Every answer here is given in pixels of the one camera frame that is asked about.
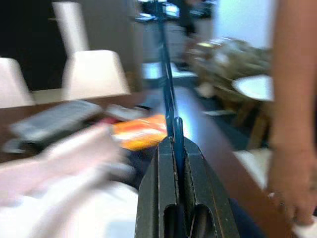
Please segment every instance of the snack bag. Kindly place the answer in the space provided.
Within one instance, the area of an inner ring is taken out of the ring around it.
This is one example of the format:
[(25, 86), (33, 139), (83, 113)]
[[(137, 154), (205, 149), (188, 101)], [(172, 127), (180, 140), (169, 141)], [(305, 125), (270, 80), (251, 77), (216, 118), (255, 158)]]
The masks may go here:
[(112, 135), (122, 148), (140, 150), (158, 145), (166, 136), (164, 115), (155, 115), (113, 125)]

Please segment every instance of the wooden table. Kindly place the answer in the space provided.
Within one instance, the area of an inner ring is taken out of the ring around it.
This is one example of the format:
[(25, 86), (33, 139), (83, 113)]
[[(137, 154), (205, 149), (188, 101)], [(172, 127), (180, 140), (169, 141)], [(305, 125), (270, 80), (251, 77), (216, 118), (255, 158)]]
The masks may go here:
[[(157, 94), (158, 97), (161, 97), (160, 91), (149, 91), (148, 94)], [(228, 191), (230, 198), (238, 201), (268, 238), (292, 237), (290, 226), (284, 217), (275, 210), (270, 200), (233, 155), (227, 139), (211, 118), (202, 113), (203, 108), (199, 102), (187, 89), (176, 88), (175, 94), (179, 115), (184, 122), (185, 136), (198, 144), (206, 160)], [(131, 107), (142, 102), (145, 95), (146, 93), (136, 93), (89, 101), (102, 107), (106, 107), (109, 103)], [(56, 104), (1, 109), (0, 145), (13, 137), (8, 131), (8, 125), (54, 105)], [(164, 113), (163, 104), (156, 109), (156, 112)], [(21, 157), (0, 152), (0, 162), (25, 157), (26, 155)]]

